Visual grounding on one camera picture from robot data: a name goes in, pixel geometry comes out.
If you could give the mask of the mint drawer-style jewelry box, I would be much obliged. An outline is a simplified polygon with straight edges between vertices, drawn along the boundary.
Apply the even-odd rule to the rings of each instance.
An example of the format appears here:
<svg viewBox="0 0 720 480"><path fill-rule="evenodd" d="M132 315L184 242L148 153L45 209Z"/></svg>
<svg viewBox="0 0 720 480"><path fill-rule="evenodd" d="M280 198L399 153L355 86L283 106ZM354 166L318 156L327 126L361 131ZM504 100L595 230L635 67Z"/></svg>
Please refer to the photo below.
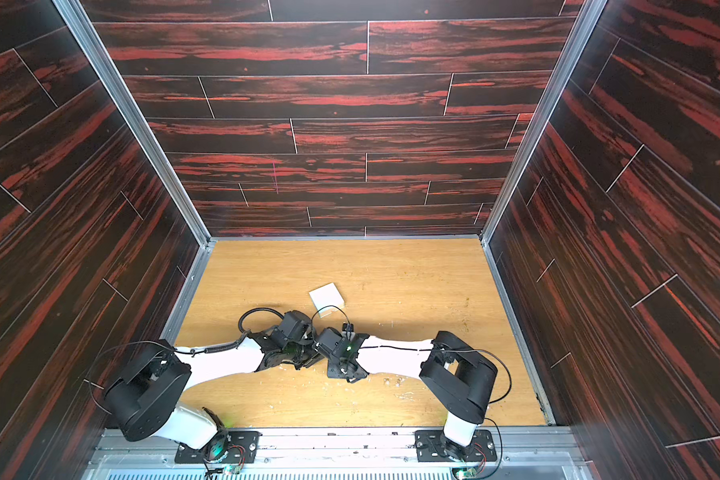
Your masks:
<svg viewBox="0 0 720 480"><path fill-rule="evenodd" d="M329 283L309 292L316 310L328 308L343 309L345 301L334 283Z"/></svg>

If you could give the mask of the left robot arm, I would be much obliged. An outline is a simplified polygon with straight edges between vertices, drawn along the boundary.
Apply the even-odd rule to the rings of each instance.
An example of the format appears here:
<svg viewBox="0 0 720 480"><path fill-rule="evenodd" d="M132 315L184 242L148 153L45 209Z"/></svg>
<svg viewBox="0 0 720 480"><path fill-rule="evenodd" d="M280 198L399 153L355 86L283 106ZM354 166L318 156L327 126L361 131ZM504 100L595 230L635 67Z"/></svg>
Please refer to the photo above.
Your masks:
<svg viewBox="0 0 720 480"><path fill-rule="evenodd" d="M203 347L149 341L108 383L103 408L130 442L161 437L202 450L221 438L225 427L208 411L182 403L180 398L186 390L284 364L297 370L309 368L321 359L310 341L278 341L268 333Z"/></svg>

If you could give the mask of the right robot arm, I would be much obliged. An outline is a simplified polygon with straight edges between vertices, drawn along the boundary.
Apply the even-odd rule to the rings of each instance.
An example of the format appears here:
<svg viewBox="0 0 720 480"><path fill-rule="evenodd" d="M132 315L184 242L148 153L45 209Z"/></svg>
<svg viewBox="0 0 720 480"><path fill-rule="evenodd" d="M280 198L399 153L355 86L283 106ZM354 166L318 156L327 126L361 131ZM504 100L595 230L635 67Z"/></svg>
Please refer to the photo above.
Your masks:
<svg viewBox="0 0 720 480"><path fill-rule="evenodd" d="M393 341L327 328L316 350L328 361L330 378L352 383L375 374L420 380L447 410L443 440L467 447L483 423L498 369L479 351L448 331L422 341Z"/></svg>

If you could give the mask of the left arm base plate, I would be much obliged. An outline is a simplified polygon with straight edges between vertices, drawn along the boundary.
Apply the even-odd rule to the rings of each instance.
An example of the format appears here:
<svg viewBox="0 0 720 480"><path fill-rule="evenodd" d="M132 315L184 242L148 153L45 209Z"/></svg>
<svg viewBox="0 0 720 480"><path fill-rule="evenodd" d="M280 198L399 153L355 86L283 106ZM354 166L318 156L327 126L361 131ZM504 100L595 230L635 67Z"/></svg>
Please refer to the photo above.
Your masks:
<svg viewBox="0 0 720 480"><path fill-rule="evenodd" d="M186 465L252 464L258 451L261 433L255 430L228 430L217 433L199 450L180 444L174 461Z"/></svg>

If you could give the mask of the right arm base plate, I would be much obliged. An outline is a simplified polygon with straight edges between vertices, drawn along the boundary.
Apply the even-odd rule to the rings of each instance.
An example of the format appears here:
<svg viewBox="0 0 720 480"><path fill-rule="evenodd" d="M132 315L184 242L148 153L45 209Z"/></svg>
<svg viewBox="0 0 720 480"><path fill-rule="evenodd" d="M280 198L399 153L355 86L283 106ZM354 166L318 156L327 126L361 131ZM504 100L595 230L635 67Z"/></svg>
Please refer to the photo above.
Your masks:
<svg viewBox="0 0 720 480"><path fill-rule="evenodd" d="M414 447L419 462L495 462L498 458L488 430L476 430L467 446L448 439L442 430L417 430Z"/></svg>

